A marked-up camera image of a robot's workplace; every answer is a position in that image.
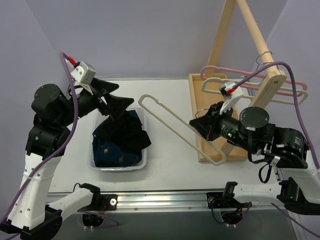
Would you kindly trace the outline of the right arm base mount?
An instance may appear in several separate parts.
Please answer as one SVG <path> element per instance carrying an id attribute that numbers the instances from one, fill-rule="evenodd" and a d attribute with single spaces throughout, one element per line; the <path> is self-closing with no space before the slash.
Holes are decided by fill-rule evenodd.
<path id="1" fill-rule="evenodd" d="M 235 199 L 235 181 L 227 182 L 223 191 L 207 192 L 207 206 L 211 210 L 214 221 L 227 228 L 236 228 L 249 213 L 251 202 L 240 203 Z"/>

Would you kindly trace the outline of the black garment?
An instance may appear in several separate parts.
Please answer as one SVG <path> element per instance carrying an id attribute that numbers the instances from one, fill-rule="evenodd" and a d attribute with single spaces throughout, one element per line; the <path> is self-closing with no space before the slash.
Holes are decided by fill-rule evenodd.
<path id="1" fill-rule="evenodd" d="M 107 118 L 95 130 L 100 140 L 113 143 L 128 153 L 138 154 L 152 142 L 135 110 L 126 110 L 113 120 Z"/>

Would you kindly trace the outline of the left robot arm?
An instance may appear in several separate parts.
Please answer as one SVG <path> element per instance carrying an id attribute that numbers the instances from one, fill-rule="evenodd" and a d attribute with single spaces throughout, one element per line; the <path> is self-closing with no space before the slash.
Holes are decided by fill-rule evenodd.
<path id="1" fill-rule="evenodd" d="M 83 208 L 95 210 L 100 206 L 101 190 L 89 183 L 81 184 L 55 202 L 47 203 L 47 196 L 78 119 L 94 110 L 116 119 L 134 102 L 133 98 L 112 95 L 117 88 L 115 83 L 104 82 L 95 93 L 82 92 L 71 99 L 55 84 L 45 84 L 36 90 L 22 182 L 0 222 L 1 231 L 11 238 L 50 240 L 68 217 Z"/>

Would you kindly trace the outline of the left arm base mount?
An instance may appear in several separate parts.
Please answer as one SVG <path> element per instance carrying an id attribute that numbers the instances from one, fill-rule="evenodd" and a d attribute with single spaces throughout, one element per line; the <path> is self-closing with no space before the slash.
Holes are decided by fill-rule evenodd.
<path id="1" fill-rule="evenodd" d="M 82 213 L 83 225 L 91 230 L 118 227 L 120 223 L 107 216 L 107 212 L 117 209 L 117 204 L 118 196 L 116 194 L 102 194 L 94 203 L 78 211 Z"/>

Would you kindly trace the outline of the cream white hanger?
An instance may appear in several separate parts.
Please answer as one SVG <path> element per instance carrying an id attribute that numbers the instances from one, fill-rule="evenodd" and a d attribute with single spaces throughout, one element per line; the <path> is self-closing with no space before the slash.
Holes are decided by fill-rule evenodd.
<path id="1" fill-rule="evenodd" d="M 222 95 L 219 88 L 222 84 L 227 82 L 240 82 L 241 79 L 239 78 L 218 78 L 218 77 L 211 77 L 202 83 L 201 91 L 204 93 L 209 94 L 216 94 L 216 95 Z M 252 91 L 258 91 L 260 86 L 262 85 L 261 82 L 248 82 L 247 84 L 241 85 L 241 89 L 244 92 L 242 98 L 244 99 L 250 99 L 252 100 L 254 96 L 252 95 Z M 293 90 L 290 87 L 281 87 L 279 91 L 276 93 L 277 96 L 282 96 L 282 98 L 273 98 L 271 100 L 272 103 L 278 103 L 278 104 L 286 104 L 286 105 L 294 105 L 294 100 L 290 100 L 289 97 L 293 98 Z M 305 86 L 302 87 L 302 89 L 296 90 L 296 96 L 297 96 L 297 103 L 301 105 L 302 103 L 307 100 L 309 97 L 309 94 L 307 92 L 307 89 Z"/>

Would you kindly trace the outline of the blue denim skirt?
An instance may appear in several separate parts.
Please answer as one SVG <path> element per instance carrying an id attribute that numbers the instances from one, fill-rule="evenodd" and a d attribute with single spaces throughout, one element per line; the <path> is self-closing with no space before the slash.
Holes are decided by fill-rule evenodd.
<path id="1" fill-rule="evenodd" d="M 132 167 L 142 160 L 142 151 L 138 154 L 126 152 L 114 143 L 100 140 L 94 132 L 92 148 L 96 167 Z"/>

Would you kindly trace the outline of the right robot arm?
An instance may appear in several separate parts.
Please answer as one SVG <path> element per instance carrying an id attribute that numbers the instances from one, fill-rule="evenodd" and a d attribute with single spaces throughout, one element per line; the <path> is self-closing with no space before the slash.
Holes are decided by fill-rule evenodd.
<path id="1" fill-rule="evenodd" d="M 128 168 L 143 158 L 143 150 L 151 140 L 138 114 L 128 110 L 133 99 L 117 97 L 112 92 L 117 85 L 102 82 L 98 97 L 106 119 L 93 132 L 93 161 L 96 167 Z M 250 202 L 281 202 L 291 212 L 301 215 L 320 213 L 320 180 L 312 174 L 307 162 L 310 145 L 301 132 L 276 127 L 269 123 L 268 113 L 259 107 L 248 107 L 239 119 L 233 110 L 222 112 L 225 103 L 213 104 L 204 116 L 190 120 L 186 126 L 208 142 L 224 138 L 247 152 L 248 157 L 261 155 L 266 168 L 290 171 L 290 177 L 275 186 L 263 178 L 259 185 L 242 186 L 230 181 L 221 196 L 215 197 L 211 208 L 235 208 Z"/>

